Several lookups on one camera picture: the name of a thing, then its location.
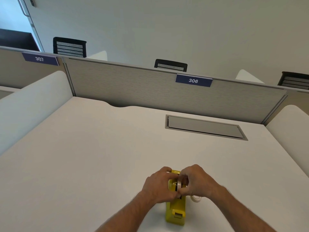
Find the right hand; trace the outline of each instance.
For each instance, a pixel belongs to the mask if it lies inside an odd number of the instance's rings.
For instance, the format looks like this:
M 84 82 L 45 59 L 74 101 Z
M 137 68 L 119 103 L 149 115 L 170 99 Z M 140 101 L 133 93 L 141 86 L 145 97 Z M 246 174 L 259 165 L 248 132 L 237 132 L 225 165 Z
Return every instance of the right hand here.
M 179 179 L 187 185 L 177 190 L 181 195 L 196 195 L 212 199 L 222 188 L 197 164 L 184 168 L 179 174 Z

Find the door handle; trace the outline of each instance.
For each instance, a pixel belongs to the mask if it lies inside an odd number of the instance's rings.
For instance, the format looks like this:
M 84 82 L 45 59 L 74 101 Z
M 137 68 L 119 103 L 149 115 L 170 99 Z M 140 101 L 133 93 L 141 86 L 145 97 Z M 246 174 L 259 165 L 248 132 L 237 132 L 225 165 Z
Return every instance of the door handle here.
M 26 15 L 25 10 L 24 10 L 23 6 L 21 5 L 20 0 L 17 0 L 17 1 L 18 1 L 18 4 L 19 4 L 19 6 L 20 6 L 20 8 L 21 8 L 21 11 L 23 12 L 24 16 L 30 17 L 30 15 Z

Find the white desk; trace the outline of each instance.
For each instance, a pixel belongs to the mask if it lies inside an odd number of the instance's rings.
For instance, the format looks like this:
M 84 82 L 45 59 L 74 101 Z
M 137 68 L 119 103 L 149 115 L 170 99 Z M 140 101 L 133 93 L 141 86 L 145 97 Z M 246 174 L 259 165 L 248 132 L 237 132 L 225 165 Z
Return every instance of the white desk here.
M 164 128 L 165 115 L 240 125 L 249 141 Z M 263 125 L 73 97 L 0 157 L 0 231 L 94 231 L 162 166 L 194 163 L 280 232 L 307 231 L 309 178 Z M 232 231 L 208 199 L 184 227 L 156 205 L 140 231 Z

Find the forearm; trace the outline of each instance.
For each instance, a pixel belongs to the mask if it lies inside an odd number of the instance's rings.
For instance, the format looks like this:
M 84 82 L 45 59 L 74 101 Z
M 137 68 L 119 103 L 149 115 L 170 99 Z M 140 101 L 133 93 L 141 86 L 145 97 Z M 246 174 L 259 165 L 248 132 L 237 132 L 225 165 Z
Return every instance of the forearm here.
M 235 232 L 275 232 L 266 222 L 234 198 L 225 187 L 220 186 L 211 200 L 221 210 Z
M 143 192 L 101 225 L 96 232 L 136 232 L 154 202 Z

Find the blue sign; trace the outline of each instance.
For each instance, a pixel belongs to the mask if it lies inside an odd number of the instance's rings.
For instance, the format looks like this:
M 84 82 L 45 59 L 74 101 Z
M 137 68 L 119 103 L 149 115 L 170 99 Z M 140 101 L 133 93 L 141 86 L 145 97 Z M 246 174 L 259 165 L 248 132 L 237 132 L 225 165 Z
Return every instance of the blue sign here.
M 59 66 L 57 57 L 55 56 L 46 56 L 40 54 L 32 54 L 32 53 L 22 53 L 23 57 L 28 62 L 36 62 L 36 63 L 45 63 L 50 65 Z
M 199 86 L 210 87 L 212 81 L 213 80 L 211 78 L 198 77 L 198 76 L 186 76 L 186 75 L 177 74 L 175 82 L 189 84 L 189 85 L 199 85 Z

